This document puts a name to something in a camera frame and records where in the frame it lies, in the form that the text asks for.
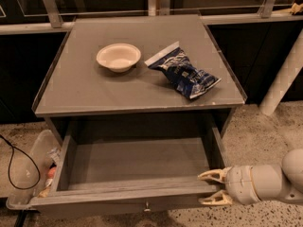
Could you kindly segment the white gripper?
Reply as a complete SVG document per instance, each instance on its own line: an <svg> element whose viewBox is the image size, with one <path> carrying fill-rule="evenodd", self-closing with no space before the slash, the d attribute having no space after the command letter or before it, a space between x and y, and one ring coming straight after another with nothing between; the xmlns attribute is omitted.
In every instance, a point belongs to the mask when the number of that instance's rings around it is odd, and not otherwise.
<svg viewBox="0 0 303 227"><path fill-rule="evenodd" d="M198 179L225 183L226 189L220 190L210 197L199 198L198 202L201 205L232 205L233 200L244 205L260 202L253 184L251 166L230 166L224 169L211 169L199 174Z"/></svg>

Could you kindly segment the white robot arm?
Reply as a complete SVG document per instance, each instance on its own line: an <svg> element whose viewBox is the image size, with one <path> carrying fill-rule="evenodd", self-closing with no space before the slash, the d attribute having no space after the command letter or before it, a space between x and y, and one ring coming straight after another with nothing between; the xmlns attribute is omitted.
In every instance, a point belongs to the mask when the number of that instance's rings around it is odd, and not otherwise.
<svg viewBox="0 0 303 227"><path fill-rule="evenodd" d="M300 32L285 62L260 103L263 114L272 114L303 68L303 31ZM198 176L201 181L222 183L224 189L207 198L202 205L253 204L281 201L303 204L303 149L289 151L280 165L230 166L213 169Z"/></svg>

